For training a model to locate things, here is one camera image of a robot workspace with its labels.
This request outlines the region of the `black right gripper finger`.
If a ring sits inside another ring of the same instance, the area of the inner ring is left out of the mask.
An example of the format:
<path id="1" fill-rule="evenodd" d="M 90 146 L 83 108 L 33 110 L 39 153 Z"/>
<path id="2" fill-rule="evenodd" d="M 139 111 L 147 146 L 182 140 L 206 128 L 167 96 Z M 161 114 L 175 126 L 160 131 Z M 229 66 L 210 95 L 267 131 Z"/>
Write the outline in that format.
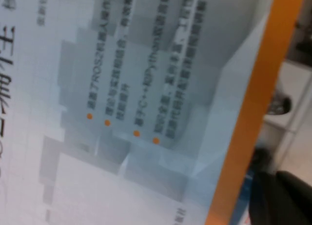
<path id="1" fill-rule="evenodd" d="M 254 151 L 250 169 L 250 221 L 253 225 L 310 225 L 312 187 L 288 171 L 268 171 L 270 152 Z"/>

